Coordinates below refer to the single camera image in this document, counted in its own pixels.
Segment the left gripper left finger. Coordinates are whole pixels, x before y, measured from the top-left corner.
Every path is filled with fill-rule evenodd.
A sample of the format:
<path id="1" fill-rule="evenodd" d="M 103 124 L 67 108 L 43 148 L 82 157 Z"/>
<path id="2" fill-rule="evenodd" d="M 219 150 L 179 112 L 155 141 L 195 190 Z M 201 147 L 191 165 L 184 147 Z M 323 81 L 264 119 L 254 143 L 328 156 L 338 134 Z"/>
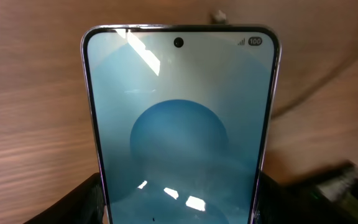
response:
<path id="1" fill-rule="evenodd" d="M 102 224 L 104 209 L 101 176 L 94 173 L 58 202 L 24 224 Z"/>

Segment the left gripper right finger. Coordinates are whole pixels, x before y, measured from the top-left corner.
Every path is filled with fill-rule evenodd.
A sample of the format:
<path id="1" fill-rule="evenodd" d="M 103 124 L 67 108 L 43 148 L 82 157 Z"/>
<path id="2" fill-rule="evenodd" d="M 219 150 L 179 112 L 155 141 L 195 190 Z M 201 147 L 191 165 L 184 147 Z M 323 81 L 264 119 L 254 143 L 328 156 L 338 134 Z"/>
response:
<path id="1" fill-rule="evenodd" d="M 316 185 L 336 172 L 311 175 L 281 185 L 261 174 L 255 212 L 256 224 L 351 224 L 358 221 L 319 192 Z"/>

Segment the Galaxy S25 smartphone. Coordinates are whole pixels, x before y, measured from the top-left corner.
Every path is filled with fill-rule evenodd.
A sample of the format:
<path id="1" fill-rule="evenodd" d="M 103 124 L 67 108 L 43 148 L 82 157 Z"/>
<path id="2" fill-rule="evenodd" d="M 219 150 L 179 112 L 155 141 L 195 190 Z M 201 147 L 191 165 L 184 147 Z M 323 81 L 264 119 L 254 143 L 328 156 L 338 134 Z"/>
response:
<path id="1" fill-rule="evenodd" d="M 258 25 L 96 26 L 81 57 L 110 223 L 252 223 L 281 45 Z"/>

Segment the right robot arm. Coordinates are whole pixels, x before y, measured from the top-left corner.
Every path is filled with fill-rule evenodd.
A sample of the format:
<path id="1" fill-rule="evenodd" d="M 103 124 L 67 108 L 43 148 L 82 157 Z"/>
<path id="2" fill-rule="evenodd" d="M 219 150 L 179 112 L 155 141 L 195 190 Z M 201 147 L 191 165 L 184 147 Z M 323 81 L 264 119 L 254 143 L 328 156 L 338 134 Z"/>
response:
<path id="1" fill-rule="evenodd" d="M 303 212 L 300 223 L 358 224 L 358 166 L 344 162 L 285 186 Z"/>

